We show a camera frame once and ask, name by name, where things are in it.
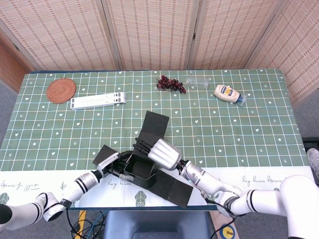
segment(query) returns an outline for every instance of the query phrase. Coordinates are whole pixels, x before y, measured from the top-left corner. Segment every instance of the dark red grapes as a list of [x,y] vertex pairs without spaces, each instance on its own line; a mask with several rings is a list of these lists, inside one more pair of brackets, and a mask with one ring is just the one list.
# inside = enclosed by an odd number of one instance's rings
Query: dark red grapes
[[159,89],[170,89],[171,91],[186,93],[182,82],[179,82],[177,79],[169,79],[165,75],[162,75],[160,79],[158,79],[156,86]]

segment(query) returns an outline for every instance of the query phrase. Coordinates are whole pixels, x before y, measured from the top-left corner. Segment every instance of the woven placemat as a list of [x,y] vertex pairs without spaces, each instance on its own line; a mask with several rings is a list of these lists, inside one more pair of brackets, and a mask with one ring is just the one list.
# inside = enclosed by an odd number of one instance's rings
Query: woven placemat
[[75,90],[74,81],[68,78],[61,78],[49,85],[46,96],[52,103],[61,104],[71,99],[75,94]]

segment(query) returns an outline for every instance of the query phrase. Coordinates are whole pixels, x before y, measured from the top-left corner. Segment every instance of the table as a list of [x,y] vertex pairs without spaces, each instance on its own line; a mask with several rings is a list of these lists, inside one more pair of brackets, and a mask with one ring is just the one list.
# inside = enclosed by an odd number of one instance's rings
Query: table
[[[204,76],[210,86],[186,88],[186,94],[159,91],[155,83],[161,75],[181,82]],[[125,92],[127,101],[72,111],[70,102],[56,105],[46,98],[47,86],[59,78],[76,83],[75,97]],[[247,95],[246,106],[217,99],[217,84]],[[59,199],[69,182],[95,169],[92,161],[103,144],[119,152],[132,149],[147,110],[170,117],[165,139],[185,160],[243,190],[275,189],[294,174],[313,179],[280,70],[52,72],[27,74],[22,82],[0,150],[0,200],[21,204],[43,191]],[[167,173],[186,182],[175,171]],[[199,191],[189,205],[206,205]],[[108,176],[75,206],[174,204]]]

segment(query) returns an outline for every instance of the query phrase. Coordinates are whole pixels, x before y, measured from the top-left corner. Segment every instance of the gray carpet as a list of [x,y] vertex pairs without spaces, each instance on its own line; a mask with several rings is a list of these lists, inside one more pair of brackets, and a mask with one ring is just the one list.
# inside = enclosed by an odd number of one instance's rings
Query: gray carpet
[[[0,82],[0,144],[5,135],[16,94]],[[312,95],[306,102],[294,110],[300,132],[303,137],[319,137],[319,127],[315,127],[319,119],[319,93]],[[99,212],[88,212],[86,219],[93,221]],[[76,222],[78,212],[71,212],[72,222]],[[235,222],[238,234],[242,239],[287,239],[287,220],[284,217],[261,214],[247,214]],[[43,219],[26,228],[16,231],[4,231],[0,239],[70,239],[71,233],[63,213],[57,220],[47,223]]]

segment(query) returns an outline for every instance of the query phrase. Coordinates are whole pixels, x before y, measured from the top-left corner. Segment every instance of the squeeze bottle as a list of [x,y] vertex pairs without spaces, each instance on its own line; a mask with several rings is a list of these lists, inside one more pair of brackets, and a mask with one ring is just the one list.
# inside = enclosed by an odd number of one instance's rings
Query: squeeze bottle
[[245,104],[247,98],[247,96],[241,95],[239,92],[225,85],[217,85],[214,95],[217,98],[237,103],[240,106],[243,106]]

